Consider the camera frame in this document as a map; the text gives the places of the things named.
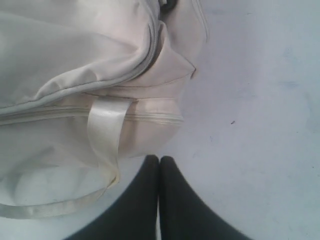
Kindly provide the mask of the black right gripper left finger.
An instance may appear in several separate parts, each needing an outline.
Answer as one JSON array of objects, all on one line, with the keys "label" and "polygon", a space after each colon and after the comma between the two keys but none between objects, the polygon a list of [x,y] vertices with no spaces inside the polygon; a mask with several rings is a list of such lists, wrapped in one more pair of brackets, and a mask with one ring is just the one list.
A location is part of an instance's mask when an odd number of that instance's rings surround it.
[{"label": "black right gripper left finger", "polygon": [[159,158],[147,155],[122,195],[97,219],[69,240],[155,240]]}]

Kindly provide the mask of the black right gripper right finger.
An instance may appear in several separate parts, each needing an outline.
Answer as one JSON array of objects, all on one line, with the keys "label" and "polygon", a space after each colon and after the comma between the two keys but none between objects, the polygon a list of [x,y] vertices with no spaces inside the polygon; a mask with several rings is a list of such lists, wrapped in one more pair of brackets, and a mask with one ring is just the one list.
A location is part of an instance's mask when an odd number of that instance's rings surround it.
[{"label": "black right gripper right finger", "polygon": [[159,220],[163,240],[248,240],[195,193],[171,156],[160,160]]}]

